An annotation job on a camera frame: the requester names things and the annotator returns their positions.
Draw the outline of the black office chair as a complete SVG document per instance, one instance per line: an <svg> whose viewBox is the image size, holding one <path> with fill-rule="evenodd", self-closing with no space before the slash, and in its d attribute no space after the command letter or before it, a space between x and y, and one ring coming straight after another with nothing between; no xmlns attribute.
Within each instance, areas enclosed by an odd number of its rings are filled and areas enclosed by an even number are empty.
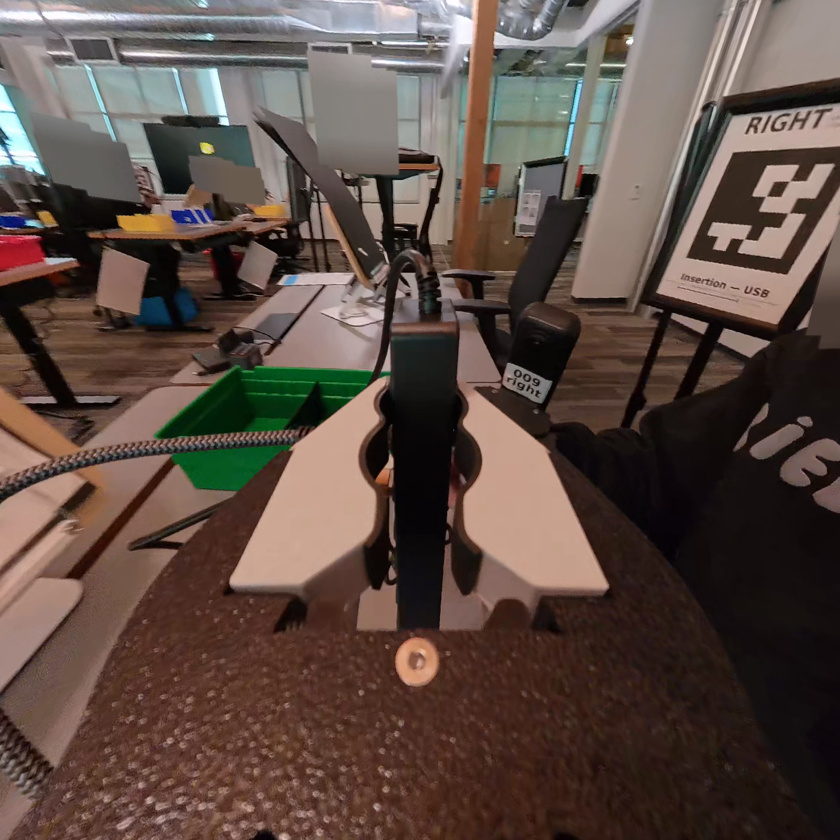
<svg viewBox="0 0 840 840"><path fill-rule="evenodd" d="M585 198L559 199L552 196L539 220L531 244L511 282L507 299L485 298L485 286L497 279L493 272L478 269L449 269L442 278L467 287L471 297L456 302L456 309L472 314L492 360L503 372L511 352L513 335L525 308L545 302L555 277L579 234L588 207Z"/></svg>

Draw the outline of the wooden post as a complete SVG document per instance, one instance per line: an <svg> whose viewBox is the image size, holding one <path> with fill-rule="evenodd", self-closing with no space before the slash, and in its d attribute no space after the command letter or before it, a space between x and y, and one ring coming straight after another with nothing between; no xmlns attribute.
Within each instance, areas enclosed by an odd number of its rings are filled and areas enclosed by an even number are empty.
<svg viewBox="0 0 840 840"><path fill-rule="evenodd" d="M473 38L469 50L463 171L453 254L455 268L470 270L476 266L479 238L480 193L484 182L498 1L475 1L472 9Z"/></svg>

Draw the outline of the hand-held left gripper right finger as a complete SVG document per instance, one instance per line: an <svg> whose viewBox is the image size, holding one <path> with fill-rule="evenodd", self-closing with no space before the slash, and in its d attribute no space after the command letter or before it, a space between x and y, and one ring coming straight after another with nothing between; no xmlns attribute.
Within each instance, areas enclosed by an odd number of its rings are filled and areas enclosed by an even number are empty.
<svg viewBox="0 0 840 840"><path fill-rule="evenodd" d="M459 389L450 546L460 594L486 606L603 596L609 584L549 450L472 385Z"/></svg>

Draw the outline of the black easel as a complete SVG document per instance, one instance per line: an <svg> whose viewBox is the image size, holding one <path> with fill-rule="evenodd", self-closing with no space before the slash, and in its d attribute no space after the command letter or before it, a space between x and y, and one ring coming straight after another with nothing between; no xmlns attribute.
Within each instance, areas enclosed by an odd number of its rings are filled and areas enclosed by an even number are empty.
<svg viewBox="0 0 840 840"><path fill-rule="evenodd" d="M626 403L621 422L622 428L630 428L633 425L636 416L646 407L646 387L648 380L654 369L659 350L662 342L664 341L666 331L673 315L673 310L666 308L661 311L661 314L658 317L657 326L655 327L653 338L651 339L647 353L644 357L642 368ZM676 400L693 395L700 381L701 375L707 367L712 352L716 348L719 339L722 336L722 333L722 322L719 320L711 320L708 322L707 328L705 332L703 332L696 351L691 358L686 374L679 384L679 388L675 394Z"/></svg>

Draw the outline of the battery charger dock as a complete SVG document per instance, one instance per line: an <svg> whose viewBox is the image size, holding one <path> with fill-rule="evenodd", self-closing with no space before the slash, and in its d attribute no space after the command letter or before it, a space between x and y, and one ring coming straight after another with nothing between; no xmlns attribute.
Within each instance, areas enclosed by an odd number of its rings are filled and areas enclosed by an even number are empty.
<svg viewBox="0 0 840 840"><path fill-rule="evenodd" d="M252 371L263 364L264 354L252 329L231 329L218 336L215 343L192 353L199 375L224 373L239 367Z"/></svg>

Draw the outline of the wall television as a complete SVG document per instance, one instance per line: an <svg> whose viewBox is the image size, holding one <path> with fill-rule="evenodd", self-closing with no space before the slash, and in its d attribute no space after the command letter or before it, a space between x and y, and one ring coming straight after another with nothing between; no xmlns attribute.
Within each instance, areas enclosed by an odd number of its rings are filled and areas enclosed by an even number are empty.
<svg viewBox="0 0 840 840"><path fill-rule="evenodd" d="M246 126L142 124L163 193L184 195L193 179L189 159L214 157L237 165L254 166L255 159Z"/></svg>

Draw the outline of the framed marker sign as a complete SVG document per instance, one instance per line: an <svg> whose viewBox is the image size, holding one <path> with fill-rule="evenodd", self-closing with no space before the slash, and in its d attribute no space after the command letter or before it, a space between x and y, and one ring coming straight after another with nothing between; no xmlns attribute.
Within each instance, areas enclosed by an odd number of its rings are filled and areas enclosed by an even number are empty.
<svg viewBox="0 0 840 840"><path fill-rule="evenodd" d="M839 80L720 101L644 305L771 340L809 311L838 223Z"/></svg>

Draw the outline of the black document stand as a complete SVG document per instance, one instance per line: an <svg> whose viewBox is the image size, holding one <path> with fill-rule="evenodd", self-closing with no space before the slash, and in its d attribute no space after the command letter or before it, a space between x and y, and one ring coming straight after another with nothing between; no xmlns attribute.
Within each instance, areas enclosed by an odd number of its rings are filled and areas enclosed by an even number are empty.
<svg viewBox="0 0 840 840"><path fill-rule="evenodd" d="M301 122L262 107L254 111L254 119L290 158L299 163L324 196L355 282L367 289L367 292L352 290L344 293L338 320L350 322L353 318L368 315L383 319L391 315L396 289L388 289L388 258L373 235L363 209L342 178L333 168L320 162L318 146Z"/></svg>

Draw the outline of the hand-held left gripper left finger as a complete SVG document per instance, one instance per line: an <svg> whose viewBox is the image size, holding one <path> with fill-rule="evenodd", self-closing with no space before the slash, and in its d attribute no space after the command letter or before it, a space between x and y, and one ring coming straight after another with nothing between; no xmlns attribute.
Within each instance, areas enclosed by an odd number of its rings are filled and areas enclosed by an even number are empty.
<svg viewBox="0 0 840 840"><path fill-rule="evenodd" d="M354 602L391 565L382 377L287 452L228 585L236 593Z"/></svg>

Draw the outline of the green plastic bin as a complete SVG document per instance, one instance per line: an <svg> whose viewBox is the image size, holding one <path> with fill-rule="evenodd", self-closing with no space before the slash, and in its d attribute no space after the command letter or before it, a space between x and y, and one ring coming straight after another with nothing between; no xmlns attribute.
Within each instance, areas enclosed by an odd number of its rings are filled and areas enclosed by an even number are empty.
<svg viewBox="0 0 840 840"><path fill-rule="evenodd" d="M159 439L268 433L320 426L371 383L368 371L303 367L240 367L228 371L156 433ZM241 490L288 446L174 455L193 486Z"/></svg>

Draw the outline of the blue bag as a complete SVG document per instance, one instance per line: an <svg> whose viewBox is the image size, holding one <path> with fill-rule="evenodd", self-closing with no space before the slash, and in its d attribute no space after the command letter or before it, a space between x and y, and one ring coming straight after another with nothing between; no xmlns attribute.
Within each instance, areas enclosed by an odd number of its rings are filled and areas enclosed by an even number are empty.
<svg viewBox="0 0 840 840"><path fill-rule="evenodd" d="M174 306L184 323L194 322L199 307L193 294L186 288L178 289L173 296ZM133 316L133 324L139 327L170 327L172 319L163 297L144 297L140 302L140 313Z"/></svg>

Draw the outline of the red plastic bin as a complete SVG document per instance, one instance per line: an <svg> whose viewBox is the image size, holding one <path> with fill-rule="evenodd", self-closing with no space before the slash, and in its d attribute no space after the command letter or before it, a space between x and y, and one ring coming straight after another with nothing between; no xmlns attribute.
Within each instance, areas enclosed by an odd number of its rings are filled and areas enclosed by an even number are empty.
<svg viewBox="0 0 840 840"><path fill-rule="evenodd" d="M0 269L12 270L21 266L32 266L46 260L45 251L38 235L10 234L0 237Z"/></svg>

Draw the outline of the dark green power bank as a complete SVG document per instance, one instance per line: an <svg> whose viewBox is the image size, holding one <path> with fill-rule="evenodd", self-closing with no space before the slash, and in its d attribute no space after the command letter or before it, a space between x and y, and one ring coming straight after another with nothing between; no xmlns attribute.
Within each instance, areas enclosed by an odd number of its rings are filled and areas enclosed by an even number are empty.
<svg viewBox="0 0 840 840"><path fill-rule="evenodd" d="M397 625L439 627L455 428L459 326L450 301L437 312L397 301L390 360Z"/></svg>

